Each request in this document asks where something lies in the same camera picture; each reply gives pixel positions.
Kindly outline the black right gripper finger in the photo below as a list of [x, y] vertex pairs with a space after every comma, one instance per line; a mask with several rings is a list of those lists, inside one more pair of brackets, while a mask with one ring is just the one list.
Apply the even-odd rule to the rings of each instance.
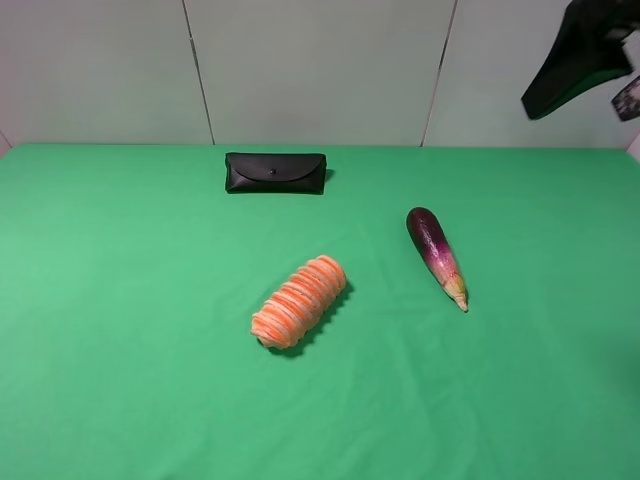
[[621, 122], [640, 116], [640, 76], [637, 76], [614, 96], [611, 105]]
[[639, 3], [570, 2], [554, 43], [521, 97], [526, 115], [540, 120], [583, 93], [631, 75], [626, 39], [639, 30]]

